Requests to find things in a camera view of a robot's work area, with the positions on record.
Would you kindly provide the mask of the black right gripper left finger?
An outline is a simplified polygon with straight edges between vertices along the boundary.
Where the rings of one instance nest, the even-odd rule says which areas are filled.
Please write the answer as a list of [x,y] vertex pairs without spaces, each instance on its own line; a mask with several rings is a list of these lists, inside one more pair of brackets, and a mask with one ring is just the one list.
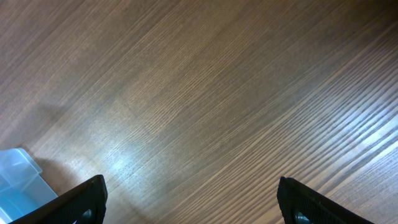
[[102,224],[107,199],[104,177],[95,175],[12,224]]

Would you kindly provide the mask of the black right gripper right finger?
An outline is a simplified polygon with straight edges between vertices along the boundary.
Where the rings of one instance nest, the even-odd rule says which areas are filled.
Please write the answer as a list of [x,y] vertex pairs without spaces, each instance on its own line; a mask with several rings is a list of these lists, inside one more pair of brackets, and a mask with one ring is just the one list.
[[361,224],[370,222],[291,177],[280,178],[277,201],[285,223]]

